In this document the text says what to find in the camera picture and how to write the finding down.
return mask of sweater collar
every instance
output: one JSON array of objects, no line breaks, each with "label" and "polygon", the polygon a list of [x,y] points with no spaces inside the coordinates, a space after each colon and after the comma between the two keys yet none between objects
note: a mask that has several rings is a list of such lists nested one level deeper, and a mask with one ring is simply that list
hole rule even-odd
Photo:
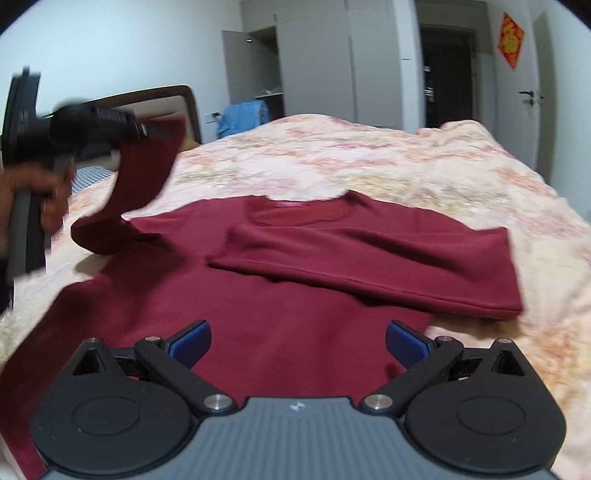
[{"label": "sweater collar", "polygon": [[350,215],[362,197],[365,196],[352,191],[335,199],[309,202],[250,197],[247,204],[248,218],[253,223],[271,226],[331,222]]}]

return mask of red decoration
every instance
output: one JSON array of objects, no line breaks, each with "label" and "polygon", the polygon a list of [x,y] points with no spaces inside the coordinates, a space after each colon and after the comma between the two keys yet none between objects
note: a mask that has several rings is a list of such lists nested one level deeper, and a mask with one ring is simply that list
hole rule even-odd
[{"label": "red decoration", "polygon": [[499,50],[513,70],[517,68],[524,37],[525,32],[523,29],[509,16],[507,12],[505,12],[503,16],[503,23],[501,25]]}]

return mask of door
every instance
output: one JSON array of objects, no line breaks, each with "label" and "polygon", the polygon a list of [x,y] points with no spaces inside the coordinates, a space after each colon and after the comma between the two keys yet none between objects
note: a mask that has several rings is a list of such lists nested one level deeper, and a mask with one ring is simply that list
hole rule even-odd
[{"label": "door", "polygon": [[248,33],[222,31],[230,103],[254,100],[281,84],[279,58]]},{"label": "door", "polygon": [[355,121],[402,128],[398,39],[386,8],[350,9]]},{"label": "door", "polygon": [[[535,45],[534,26],[525,0],[488,0],[494,47],[497,115],[496,137],[513,156],[535,170],[540,142],[540,70]],[[499,49],[501,28],[510,55],[519,45],[519,30],[506,18],[514,20],[523,31],[521,50],[513,68]]]},{"label": "door", "polygon": [[345,25],[336,14],[277,24],[286,115],[320,113],[354,121]]}]

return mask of white wardrobe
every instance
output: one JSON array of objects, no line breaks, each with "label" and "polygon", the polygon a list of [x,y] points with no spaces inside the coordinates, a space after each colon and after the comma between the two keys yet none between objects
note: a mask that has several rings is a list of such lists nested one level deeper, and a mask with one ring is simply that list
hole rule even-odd
[{"label": "white wardrobe", "polygon": [[245,33],[224,33],[232,102],[280,83],[286,115],[402,128],[391,0],[243,0],[241,8]]}]

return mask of yellow pillow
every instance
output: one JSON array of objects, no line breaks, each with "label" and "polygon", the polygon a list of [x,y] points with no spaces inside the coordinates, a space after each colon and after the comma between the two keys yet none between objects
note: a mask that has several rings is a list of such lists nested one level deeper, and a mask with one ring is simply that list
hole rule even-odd
[{"label": "yellow pillow", "polygon": [[199,146],[200,146],[199,145],[199,142],[196,142],[192,138],[185,137],[185,139],[183,140],[183,144],[181,145],[181,148],[180,148],[179,152],[186,152],[187,150],[192,150],[192,149],[197,148]]}]

